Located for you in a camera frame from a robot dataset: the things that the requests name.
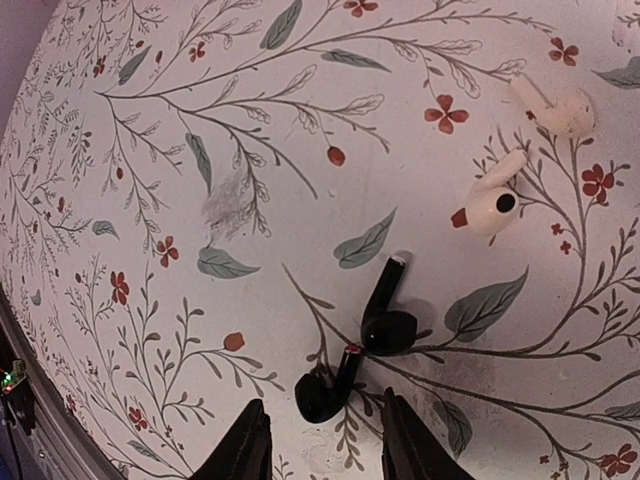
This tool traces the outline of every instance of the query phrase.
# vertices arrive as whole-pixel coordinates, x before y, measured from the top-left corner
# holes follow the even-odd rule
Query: earbud stem
[[[344,349],[334,390],[339,392],[340,403],[346,403],[351,395],[353,384],[356,381],[358,368],[362,362],[362,349],[355,345],[349,345]]]
[[[373,313],[387,310],[400,284],[405,268],[405,262],[399,257],[392,256],[387,260],[387,264],[364,311],[365,322]]]

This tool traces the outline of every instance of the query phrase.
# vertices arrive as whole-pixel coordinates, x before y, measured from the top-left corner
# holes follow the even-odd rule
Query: red berry
[[[345,157],[344,155],[344,152],[338,147],[329,148],[329,150],[327,151],[327,157],[329,157],[329,161],[336,167],[341,167],[342,165],[344,165],[344,161],[347,159],[347,157]]]

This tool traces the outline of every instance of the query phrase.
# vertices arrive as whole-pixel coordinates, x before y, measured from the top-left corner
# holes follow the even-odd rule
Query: white earbud
[[[551,133],[565,138],[586,137],[593,133],[595,114],[584,91],[567,89],[554,106],[523,73],[511,79],[511,87],[536,116],[538,124]]]
[[[526,163],[524,151],[513,150],[476,180],[465,207],[451,217],[453,226],[469,225],[478,235],[492,236],[509,225],[518,215],[520,199],[505,185]]]

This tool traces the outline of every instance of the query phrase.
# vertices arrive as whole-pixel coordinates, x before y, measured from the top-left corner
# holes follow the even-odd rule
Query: wireless earbud
[[[397,355],[416,341],[416,317],[407,312],[387,311],[405,268],[406,263],[400,257],[389,258],[364,311],[360,339],[372,355]]]
[[[295,388],[296,404],[307,422],[326,422],[344,408],[361,362],[362,349],[350,345],[344,350],[333,387],[327,386],[322,378],[310,373],[298,381]]]
[[[527,164],[522,150],[513,150],[477,180],[464,208],[451,221],[456,228],[469,225],[478,235],[492,236],[507,227],[518,215],[520,199],[505,186]]]
[[[586,137],[593,133],[595,113],[584,91],[567,89],[557,105],[552,105],[523,73],[511,79],[511,87],[535,115],[536,122],[551,133],[565,138]]]

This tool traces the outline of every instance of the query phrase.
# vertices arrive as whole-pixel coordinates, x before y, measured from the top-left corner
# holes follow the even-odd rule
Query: black earbud
[[[320,377],[305,374],[296,384],[296,404],[309,423],[323,423],[333,418],[347,404],[356,373],[362,361],[362,349],[348,346],[342,355],[333,387]]]
[[[408,312],[387,311],[405,268],[406,263],[401,258],[389,258],[364,311],[360,338],[371,355],[397,355],[411,348],[416,341],[416,317]]]

